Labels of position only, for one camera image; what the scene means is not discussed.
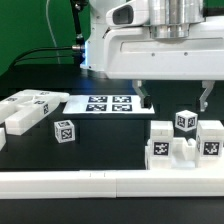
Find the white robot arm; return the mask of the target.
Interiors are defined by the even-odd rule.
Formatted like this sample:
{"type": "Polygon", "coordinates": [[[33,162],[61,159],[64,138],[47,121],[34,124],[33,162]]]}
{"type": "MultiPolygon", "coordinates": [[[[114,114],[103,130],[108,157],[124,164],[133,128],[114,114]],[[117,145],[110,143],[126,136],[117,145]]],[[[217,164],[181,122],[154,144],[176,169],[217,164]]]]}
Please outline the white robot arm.
{"type": "Polygon", "coordinates": [[[90,6],[91,34],[77,49],[80,67],[110,79],[129,79],[149,107],[145,80],[200,80],[200,110],[224,80],[224,10],[204,0],[74,0],[90,6]]]}

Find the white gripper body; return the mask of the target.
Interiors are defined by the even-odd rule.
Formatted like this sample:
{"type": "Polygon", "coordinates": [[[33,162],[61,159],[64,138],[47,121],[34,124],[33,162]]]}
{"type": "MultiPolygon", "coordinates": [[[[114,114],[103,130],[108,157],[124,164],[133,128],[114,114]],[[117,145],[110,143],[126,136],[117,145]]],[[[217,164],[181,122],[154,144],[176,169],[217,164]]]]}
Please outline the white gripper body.
{"type": "Polygon", "coordinates": [[[111,79],[224,80],[224,24],[196,24],[186,38],[163,40],[147,27],[112,30],[104,70],[111,79]]]}

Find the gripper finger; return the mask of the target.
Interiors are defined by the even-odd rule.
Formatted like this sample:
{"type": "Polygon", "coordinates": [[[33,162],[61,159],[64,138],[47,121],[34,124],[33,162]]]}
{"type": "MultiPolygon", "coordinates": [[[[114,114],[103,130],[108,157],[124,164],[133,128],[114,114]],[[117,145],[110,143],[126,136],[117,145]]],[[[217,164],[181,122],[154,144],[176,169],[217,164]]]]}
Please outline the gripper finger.
{"type": "Polygon", "coordinates": [[[204,112],[206,110],[206,108],[208,107],[207,98],[210,95],[210,93],[212,92],[212,90],[214,88],[214,84],[215,84],[214,81],[203,81],[202,82],[202,88],[204,89],[204,92],[202,93],[202,95],[199,98],[201,112],[204,112]]]}
{"type": "Polygon", "coordinates": [[[133,80],[132,87],[136,94],[140,97],[142,108],[150,108],[150,95],[147,93],[142,80],[133,80]]]}

